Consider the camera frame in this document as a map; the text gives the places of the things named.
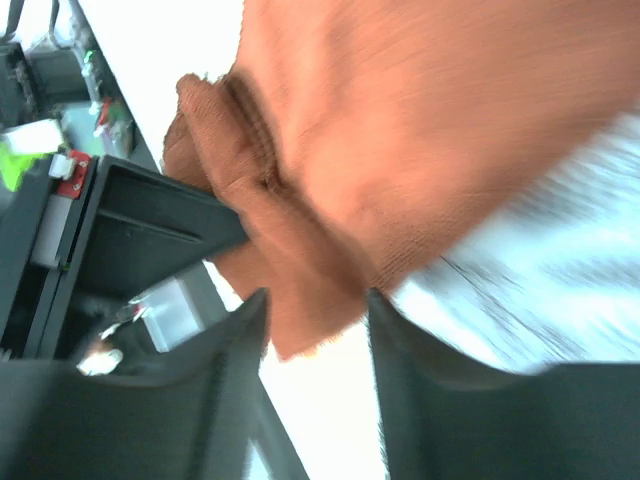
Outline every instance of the brown cloth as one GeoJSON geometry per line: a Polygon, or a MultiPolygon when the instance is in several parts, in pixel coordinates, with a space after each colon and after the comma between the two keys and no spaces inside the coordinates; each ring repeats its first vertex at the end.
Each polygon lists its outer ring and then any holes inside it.
{"type": "Polygon", "coordinates": [[[166,173],[239,212],[251,241],[214,261],[243,298],[271,289],[287,358],[631,107],[638,18],[638,0],[246,0],[229,75],[178,83],[166,173]]]}

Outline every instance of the orange-brown fabric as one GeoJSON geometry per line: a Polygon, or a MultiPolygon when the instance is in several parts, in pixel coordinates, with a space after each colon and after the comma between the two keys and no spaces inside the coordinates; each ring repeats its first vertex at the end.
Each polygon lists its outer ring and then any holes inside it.
{"type": "Polygon", "coordinates": [[[271,289],[289,357],[632,106],[639,14],[637,0],[246,0],[230,74],[178,83],[166,173],[239,212],[251,242],[214,260],[243,298],[271,289]]]}

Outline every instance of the green object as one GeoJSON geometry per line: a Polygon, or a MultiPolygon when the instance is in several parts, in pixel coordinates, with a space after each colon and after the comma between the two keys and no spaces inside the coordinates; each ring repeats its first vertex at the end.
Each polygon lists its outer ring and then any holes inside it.
{"type": "Polygon", "coordinates": [[[0,143],[0,177],[12,192],[20,188],[22,177],[43,153],[16,154],[5,143],[0,143]]]}

